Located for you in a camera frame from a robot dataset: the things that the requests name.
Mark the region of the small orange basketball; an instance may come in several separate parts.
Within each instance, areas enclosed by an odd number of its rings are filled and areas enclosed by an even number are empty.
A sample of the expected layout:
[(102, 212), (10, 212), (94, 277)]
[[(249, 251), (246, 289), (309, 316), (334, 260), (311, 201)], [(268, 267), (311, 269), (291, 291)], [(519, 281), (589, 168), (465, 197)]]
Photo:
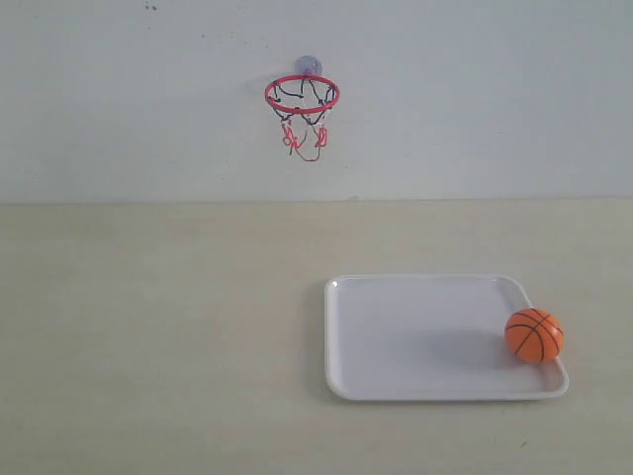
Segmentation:
[(508, 349), (522, 362), (541, 364), (555, 360), (565, 347), (560, 320), (537, 308), (515, 312), (507, 320), (504, 339)]

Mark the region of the red mini basketball hoop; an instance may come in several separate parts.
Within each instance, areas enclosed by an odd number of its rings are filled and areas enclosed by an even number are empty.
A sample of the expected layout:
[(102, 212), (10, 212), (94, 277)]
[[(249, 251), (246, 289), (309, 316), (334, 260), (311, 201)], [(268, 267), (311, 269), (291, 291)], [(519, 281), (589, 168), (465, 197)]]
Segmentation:
[(266, 104), (281, 127), (281, 142), (290, 156), (319, 161), (329, 142), (327, 118), (340, 100), (340, 88), (316, 74), (291, 74), (271, 81), (264, 89)]

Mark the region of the white plastic tray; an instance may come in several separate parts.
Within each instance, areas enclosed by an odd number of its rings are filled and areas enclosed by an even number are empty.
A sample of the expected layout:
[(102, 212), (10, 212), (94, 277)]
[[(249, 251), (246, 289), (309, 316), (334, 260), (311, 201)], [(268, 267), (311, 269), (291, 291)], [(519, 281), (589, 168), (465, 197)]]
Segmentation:
[(570, 383), (560, 359), (521, 362), (504, 341), (531, 302), (494, 274), (342, 275), (324, 286), (324, 377), (352, 402), (539, 401)]

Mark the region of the clear suction cup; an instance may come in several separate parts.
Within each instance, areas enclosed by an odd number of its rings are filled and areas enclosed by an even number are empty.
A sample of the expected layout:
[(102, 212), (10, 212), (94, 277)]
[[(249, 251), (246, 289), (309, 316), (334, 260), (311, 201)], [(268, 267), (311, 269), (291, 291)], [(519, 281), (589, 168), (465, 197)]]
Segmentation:
[(303, 55), (295, 61), (294, 71), (297, 75), (321, 76), (322, 64), (315, 56)]

